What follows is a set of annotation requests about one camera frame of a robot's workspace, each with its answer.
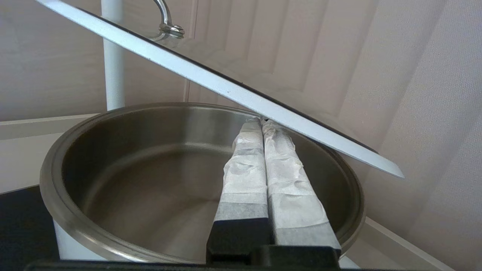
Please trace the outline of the paper-wrapped right gripper right finger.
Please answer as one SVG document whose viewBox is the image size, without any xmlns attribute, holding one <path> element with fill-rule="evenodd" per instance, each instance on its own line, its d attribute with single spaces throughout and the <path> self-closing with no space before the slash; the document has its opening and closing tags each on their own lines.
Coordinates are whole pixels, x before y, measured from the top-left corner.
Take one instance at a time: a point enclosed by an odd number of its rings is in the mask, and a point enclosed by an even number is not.
<svg viewBox="0 0 482 271">
<path fill-rule="evenodd" d="M 267 197 L 275 244 L 330 247 L 340 257 L 341 245 L 291 137 L 271 120 L 263 122 L 263 137 Z"/>
</svg>

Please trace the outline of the paper-wrapped right gripper left finger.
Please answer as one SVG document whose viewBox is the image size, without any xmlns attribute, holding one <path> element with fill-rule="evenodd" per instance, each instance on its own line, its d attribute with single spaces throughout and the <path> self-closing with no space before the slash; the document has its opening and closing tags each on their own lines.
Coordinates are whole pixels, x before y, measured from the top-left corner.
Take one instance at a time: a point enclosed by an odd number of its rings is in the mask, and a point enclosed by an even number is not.
<svg viewBox="0 0 482 271">
<path fill-rule="evenodd" d="M 260 120 L 244 123 L 224 165 L 223 188 L 206 244 L 207 264 L 249 264 L 272 242 Z"/>
</svg>

